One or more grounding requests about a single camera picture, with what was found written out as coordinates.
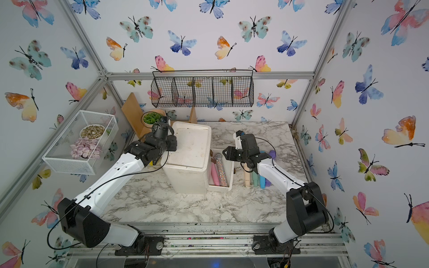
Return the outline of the glitter toy microphone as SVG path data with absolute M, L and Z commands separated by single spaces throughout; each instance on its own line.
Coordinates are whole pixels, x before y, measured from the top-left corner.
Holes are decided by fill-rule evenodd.
M 223 166 L 222 155 L 220 153 L 217 153 L 216 155 L 214 155 L 214 160 L 215 160 L 215 164 L 217 166 L 217 172 L 219 175 L 220 186 L 222 186 L 222 187 L 229 186 L 228 181 L 227 181 L 227 177 L 226 177 L 226 173 L 225 173 L 225 169 Z

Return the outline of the pink toy microphone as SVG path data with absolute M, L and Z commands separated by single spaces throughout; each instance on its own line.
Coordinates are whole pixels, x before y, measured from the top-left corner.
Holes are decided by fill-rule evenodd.
M 219 175 L 218 175 L 217 166 L 215 163 L 211 163 L 211 176 L 213 180 L 213 185 L 220 186 Z

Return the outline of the purple toy microphone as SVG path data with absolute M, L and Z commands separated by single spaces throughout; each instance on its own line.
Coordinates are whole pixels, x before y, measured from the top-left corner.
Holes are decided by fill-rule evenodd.
M 276 159 L 277 154 L 276 154 L 276 152 L 274 150 L 270 150 L 269 155 L 271 156 L 272 160 Z M 271 186 L 271 181 L 269 181 L 268 179 L 265 179 L 265 186 L 266 187 L 270 187 Z

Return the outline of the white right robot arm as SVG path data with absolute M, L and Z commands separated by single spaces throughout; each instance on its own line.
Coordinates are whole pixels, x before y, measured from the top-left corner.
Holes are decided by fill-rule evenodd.
M 299 180 L 280 167 L 268 153 L 260 151 L 253 134 L 238 131 L 233 138 L 235 146 L 222 152 L 226 160 L 245 164 L 246 171 L 268 179 L 286 198 L 287 219 L 270 231 L 274 242 L 289 242 L 329 223 L 331 214 L 316 183 Z

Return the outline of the white plastic drawer cabinet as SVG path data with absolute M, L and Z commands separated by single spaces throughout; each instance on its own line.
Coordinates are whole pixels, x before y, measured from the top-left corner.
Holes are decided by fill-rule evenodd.
M 163 170 L 175 192 L 207 193 L 212 128 L 177 121 L 173 123 L 177 150 L 162 157 Z

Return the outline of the white bottom drawer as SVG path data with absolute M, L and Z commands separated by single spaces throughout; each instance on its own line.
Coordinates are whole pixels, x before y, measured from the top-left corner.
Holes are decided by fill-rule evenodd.
M 226 160 L 221 149 L 211 149 L 209 162 L 209 192 L 228 193 L 232 190 L 234 164 Z

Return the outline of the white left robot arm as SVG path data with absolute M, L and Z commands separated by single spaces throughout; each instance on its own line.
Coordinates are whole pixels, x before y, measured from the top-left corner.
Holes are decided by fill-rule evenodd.
M 108 243 L 143 253 L 144 232 L 128 225 L 107 222 L 101 215 L 134 175 L 143 174 L 145 167 L 156 164 L 164 153 L 176 149 L 177 138 L 170 120 L 162 117 L 148 134 L 125 148 L 118 161 L 91 187 L 73 200 L 64 198 L 58 204 L 62 231 L 87 248 Z

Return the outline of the green toy microphone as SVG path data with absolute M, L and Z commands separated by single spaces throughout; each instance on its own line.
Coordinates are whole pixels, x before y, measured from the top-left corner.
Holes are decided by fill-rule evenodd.
M 258 188 L 260 183 L 259 175 L 256 172 L 251 173 L 253 187 Z

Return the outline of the blue toy microphone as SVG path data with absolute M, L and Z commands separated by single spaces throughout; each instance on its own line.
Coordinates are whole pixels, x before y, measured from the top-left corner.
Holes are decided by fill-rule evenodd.
M 266 179 L 262 175 L 259 175 L 259 184 L 261 189 L 266 188 Z

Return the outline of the peach toy microphone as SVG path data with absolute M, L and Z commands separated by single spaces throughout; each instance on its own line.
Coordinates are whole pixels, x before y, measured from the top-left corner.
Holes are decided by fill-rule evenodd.
M 246 163 L 242 165 L 242 168 L 244 170 L 245 187 L 250 188 L 251 187 L 251 170 L 248 168 Z

